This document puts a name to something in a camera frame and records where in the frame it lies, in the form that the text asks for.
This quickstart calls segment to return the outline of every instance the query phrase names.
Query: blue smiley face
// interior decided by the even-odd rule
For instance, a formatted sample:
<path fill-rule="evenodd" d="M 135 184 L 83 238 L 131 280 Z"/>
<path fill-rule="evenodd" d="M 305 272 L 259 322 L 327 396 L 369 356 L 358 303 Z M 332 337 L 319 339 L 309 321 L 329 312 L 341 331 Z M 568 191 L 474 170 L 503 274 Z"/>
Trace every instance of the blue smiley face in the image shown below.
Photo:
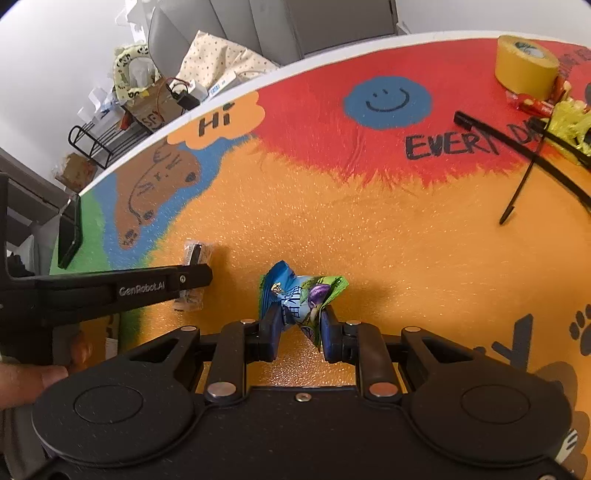
<path fill-rule="evenodd" d="M 427 89 L 405 77 L 375 77 L 345 97 L 345 113 L 375 130 L 417 124 L 431 113 Z"/>

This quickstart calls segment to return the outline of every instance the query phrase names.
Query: masking tape roll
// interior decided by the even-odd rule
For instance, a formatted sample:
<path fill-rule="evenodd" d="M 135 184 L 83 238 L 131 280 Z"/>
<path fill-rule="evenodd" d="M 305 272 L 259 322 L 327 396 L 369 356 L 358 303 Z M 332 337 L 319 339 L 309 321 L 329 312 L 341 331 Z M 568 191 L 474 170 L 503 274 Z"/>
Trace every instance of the masking tape roll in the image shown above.
<path fill-rule="evenodd" d="M 526 38 L 501 35 L 496 47 L 496 79 L 514 93 L 547 100 L 558 76 L 558 59 Z"/>

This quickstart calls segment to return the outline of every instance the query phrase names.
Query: brown dog painting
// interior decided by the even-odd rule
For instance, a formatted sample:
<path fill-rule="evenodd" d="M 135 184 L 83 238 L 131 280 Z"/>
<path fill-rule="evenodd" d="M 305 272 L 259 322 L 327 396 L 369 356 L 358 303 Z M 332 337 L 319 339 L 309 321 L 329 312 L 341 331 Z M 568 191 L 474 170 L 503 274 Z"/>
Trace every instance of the brown dog painting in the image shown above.
<path fill-rule="evenodd" d="M 118 199 L 115 220 L 122 249 L 132 248 L 141 227 L 154 220 L 158 209 L 179 188 L 199 181 L 201 168 L 195 156 L 163 139 L 117 171 Z"/>

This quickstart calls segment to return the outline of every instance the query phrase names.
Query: blue painted area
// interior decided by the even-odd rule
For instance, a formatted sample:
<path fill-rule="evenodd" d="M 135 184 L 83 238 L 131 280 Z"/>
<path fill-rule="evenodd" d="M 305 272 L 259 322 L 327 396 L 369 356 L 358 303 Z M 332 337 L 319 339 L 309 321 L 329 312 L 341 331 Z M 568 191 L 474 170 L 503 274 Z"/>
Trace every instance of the blue painted area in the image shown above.
<path fill-rule="evenodd" d="M 201 176 L 198 183 L 189 187 L 179 188 L 156 212 L 154 221 L 150 225 L 140 227 L 140 235 L 136 244 L 129 250 L 119 246 L 117 228 L 115 226 L 115 205 L 117 202 L 116 175 L 113 172 L 93 188 L 95 198 L 101 205 L 105 216 L 104 249 L 111 268 L 121 270 L 139 266 L 142 259 L 156 245 L 164 235 L 170 220 L 173 220 L 183 210 L 185 205 L 209 188 L 220 170 L 222 157 L 232 147 L 243 143 L 247 135 L 234 140 L 220 138 L 212 145 L 202 150 L 192 150 L 186 144 L 179 145 L 179 149 L 191 152 L 201 165 Z"/>
<path fill-rule="evenodd" d="M 431 113 L 427 89 L 405 77 L 374 77 L 345 97 L 345 114 L 359 125 L 385 130 L 417 124 Z"/>

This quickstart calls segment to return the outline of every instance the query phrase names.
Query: human hand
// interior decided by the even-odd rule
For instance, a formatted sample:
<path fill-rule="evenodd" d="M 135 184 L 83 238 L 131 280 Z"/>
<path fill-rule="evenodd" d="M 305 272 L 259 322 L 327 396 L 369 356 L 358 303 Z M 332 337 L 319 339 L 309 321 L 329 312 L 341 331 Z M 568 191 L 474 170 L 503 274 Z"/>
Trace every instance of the human hand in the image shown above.
<path fill-rule="evenodd" d="M 92 354 L 92 344 L 82 332 L 70 344 L 72 364 L 59 365 L 0 364 L 0 410 L 33 403 L 48 387 L 66 378 L 70 373 L 86 368 Z"/>

